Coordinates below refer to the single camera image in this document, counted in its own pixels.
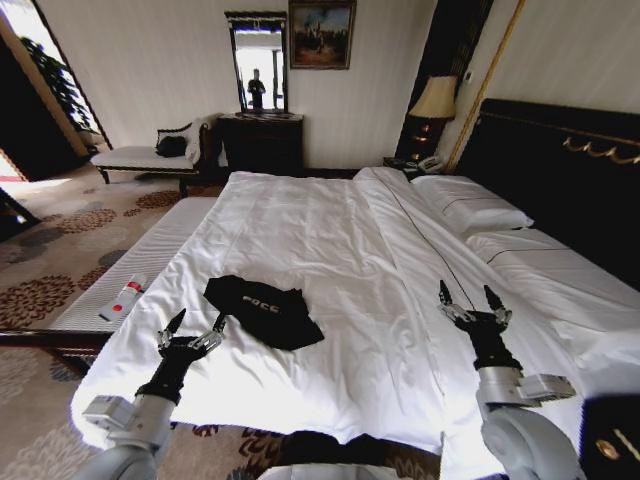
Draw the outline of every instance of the telephone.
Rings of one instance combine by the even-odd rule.
[[[424,160],[418,162],[418,168],[424,173],[438,173],[442,170],[444,164],[440,157],[434,155],[433,157],[427,157]]]

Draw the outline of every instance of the mirror frame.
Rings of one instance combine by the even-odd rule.
[[[236,83],[238,84],[238,102],[240,102],[240,109],[242,113],[254,113],[256,115],[260,114],[288,114],[289,113],[289,79],[288,79],[288,70],[289,70],[289,62],[288,62],[288,51],[287,51],[287,12],[224,12],[227,17],[227,22],[229,24],[229,35],[231,37],[231,54],[233,56],[233,67],[236,73]],[[284,96],[283,108],[282,109],[267,109],[262,111],[255,111],[253,109],[249,109],[245,107],[242,103],[242,93],[244,91],[244,86],[240,81],[240,72],[238,69],[238,61],[236,60],[236,36],[234,30],[234,22],[257,22],[260,20],[269,20],[270,22],[280,21],[280,36],[282,39],[282,95]]]

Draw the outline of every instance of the nightstand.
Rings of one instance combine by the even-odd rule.
[[[382,164],[385,167],[402,170],[402,172],[404,172],[404,175],[407,177],[407,180],[413,180],[416,177],[425,175],[425,173],[418,167],[410,166],[415,165],[414,163],[409,164],[409,162],[407,162],[406,160],[401,160],[393,157],[384,157]]]

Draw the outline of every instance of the mirror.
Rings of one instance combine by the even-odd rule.
[[[287,112],[286,12],[225,12],[243,112]]]

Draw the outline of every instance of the wooden dresser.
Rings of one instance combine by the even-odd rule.
[[[230,170],[297,175],[302,115],[236,113],[218,119]]]

